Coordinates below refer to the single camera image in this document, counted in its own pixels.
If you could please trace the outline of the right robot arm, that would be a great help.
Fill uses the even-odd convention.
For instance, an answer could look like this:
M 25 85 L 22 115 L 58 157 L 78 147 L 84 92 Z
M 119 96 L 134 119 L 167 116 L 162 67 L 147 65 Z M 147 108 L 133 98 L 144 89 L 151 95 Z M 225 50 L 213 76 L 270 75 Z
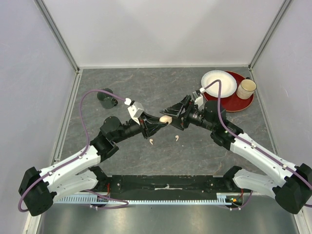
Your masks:
M 161 111 L 172 118 L 172 125 L 181 130 L 190 124 L 211 131 L 214 143 L 224 147 L 259 168 L 264 175 L 233 167 L 233 175 L 223 179 L 229 192 L 248 189 L 272 197 L 287 212 L 297 214 L 312 196 L 312 169 L 305 163 L 300 166 L 270 152 L 238 126 L 226 119 L 226 110 L 220 101 L 210 100 L 203 110 L 187 95 L 179 103 Z

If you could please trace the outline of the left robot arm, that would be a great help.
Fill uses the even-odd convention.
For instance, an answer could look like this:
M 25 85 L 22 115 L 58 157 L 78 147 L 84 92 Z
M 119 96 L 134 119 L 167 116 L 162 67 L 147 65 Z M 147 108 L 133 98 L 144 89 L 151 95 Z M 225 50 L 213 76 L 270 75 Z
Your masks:
M 151 137 L 171 123 L 168 115 L 155 117 L 145 112 L 125 123 L 117 117 L 106 118 L 99 134 L 87 140 L 80 151 L 52 166 L 40 170 L 31 167 L 24 173 L 18 210 L 37 216 L 65 196 L 92 189 L 105 190 L 106 175 L 98 164 L 118 151 L 116 144 L 138 134 Z

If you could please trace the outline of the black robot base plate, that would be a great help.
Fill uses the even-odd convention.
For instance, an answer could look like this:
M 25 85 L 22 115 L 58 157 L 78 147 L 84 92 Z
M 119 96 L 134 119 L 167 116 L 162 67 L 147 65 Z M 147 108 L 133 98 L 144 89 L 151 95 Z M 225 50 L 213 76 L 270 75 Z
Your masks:
M 241 194 L 228 178 L 212 175 L 112 175 L 93 192 L 120 200 L 215 200 L 217 193 Z

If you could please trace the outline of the beige earbud charging case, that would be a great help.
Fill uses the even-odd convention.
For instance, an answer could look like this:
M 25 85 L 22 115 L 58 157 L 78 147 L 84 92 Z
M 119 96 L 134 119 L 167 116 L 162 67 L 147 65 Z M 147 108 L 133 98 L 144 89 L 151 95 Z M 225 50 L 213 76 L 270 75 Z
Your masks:
M 162 123 L 171 124 L 172 117 L 167 116 L 167 115 L 163 115 L 162 117 L 159 118 L 159 121 L 162 122 Z

